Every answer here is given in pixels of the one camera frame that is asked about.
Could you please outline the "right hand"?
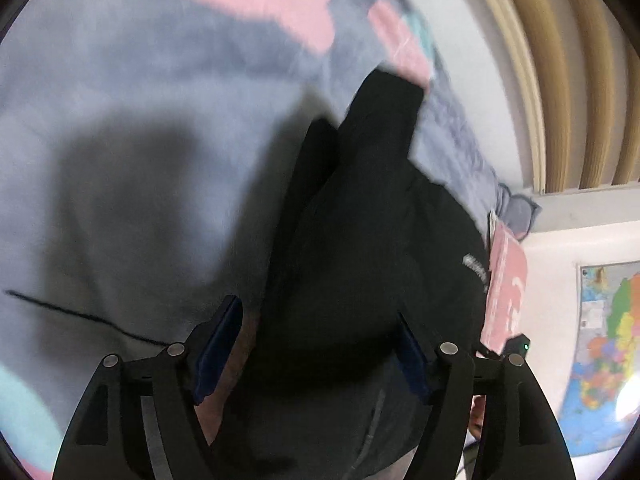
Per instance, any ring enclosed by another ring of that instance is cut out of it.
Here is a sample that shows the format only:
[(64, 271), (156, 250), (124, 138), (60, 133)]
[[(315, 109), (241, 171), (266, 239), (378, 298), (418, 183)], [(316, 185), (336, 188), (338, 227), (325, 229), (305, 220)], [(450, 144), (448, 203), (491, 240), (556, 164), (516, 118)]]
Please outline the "right hand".
[(484, 427), (486, 396), (476, 396), (470, 413), (469, 432), (475, 440), (480, 440)]

